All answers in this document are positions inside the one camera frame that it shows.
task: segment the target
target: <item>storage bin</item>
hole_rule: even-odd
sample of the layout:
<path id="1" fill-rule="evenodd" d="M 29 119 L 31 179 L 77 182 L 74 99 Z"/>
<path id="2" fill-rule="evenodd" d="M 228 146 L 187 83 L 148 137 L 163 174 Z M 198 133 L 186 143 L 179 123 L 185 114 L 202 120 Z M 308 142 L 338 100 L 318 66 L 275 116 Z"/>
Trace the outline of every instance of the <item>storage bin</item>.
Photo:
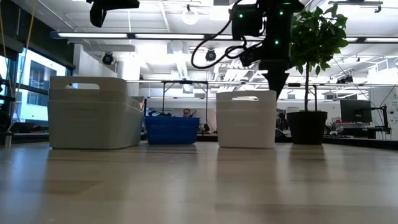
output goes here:
<path id="1" fill-rule="evenodd" d="M 216 119 L 220 147 L 273 148 L 276 106 L 275 91 L 217 93 Z"/>
<path id="2" fill-rule="evenodd" d="M 71 83 L 98 89 L 70 88 Z M 120 149 L 139 144 L 144 112 L 127 82 L 105 77 L 51 77 L 50 146 L 57 149 Z"/>
<path id="3" fill-rule="evenodd" d="M 149 144 L 193 144 L 197 140 L 199 118 L 146 117 Z"/>

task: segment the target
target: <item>wooden table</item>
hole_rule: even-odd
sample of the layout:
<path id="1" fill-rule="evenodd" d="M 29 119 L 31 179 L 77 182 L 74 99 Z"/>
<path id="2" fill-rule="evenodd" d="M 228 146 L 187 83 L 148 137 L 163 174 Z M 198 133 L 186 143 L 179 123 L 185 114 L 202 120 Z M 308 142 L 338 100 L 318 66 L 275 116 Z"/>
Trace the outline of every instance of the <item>wooden table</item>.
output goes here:
<path id="1" fill-rule="evenodd" d="M 398 154 L 349 146 L 0 149 L 0 223 L 397 223 Z"/>

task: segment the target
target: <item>potted plant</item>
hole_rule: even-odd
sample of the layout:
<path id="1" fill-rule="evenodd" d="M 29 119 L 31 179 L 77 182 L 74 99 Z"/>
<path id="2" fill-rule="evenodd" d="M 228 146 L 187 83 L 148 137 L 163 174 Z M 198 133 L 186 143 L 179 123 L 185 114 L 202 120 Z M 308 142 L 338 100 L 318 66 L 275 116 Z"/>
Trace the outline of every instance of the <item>potted plant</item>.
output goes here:
<path id="1" fill-rule="evenodd" d="M 292 140 L 295 144 L 322 144 L 327 112 L 308 110 L 308 83 L 310 72 L 330 68 L 328 62 L 334 54 L 346 47 L 347 17 L 337 14 L 337 5 L 323 12 L 317 7 L 313 12 L 302 11 L 293 23 L 292 65 L 303 74 L 305 71 L 304 111 L 289 113 Z"/>

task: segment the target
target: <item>security camera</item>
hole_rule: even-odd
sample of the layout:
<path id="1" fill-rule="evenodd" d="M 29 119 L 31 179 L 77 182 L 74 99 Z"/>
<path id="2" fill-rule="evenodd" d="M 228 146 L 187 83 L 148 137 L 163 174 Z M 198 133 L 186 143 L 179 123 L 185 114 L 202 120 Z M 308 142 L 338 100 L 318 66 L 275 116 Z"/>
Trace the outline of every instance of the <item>security camera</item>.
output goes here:
<path id="1" fill-rule="evenodd" d="M 112 65 L 115 62 L 112 52 L 106 52 L 105 56 L 102 58 L 102 62 L 105 65 Z"/>
<path id="2" fill-rule="evenodd" d="M 90 21 L 93 26 L 102 27 L 106 13 L 115 9 L 137 9 L 139 1 L 137 0 L 86 0 L 87 3 L 93 3 L 90 11 Z"/>
<path id="3" fill-rule="evenodd" d="M 216 52 L 214 51 L 214 49 L 209 49 L 206 53 L 206 61 L 211 62 L 216 60 Z"/>

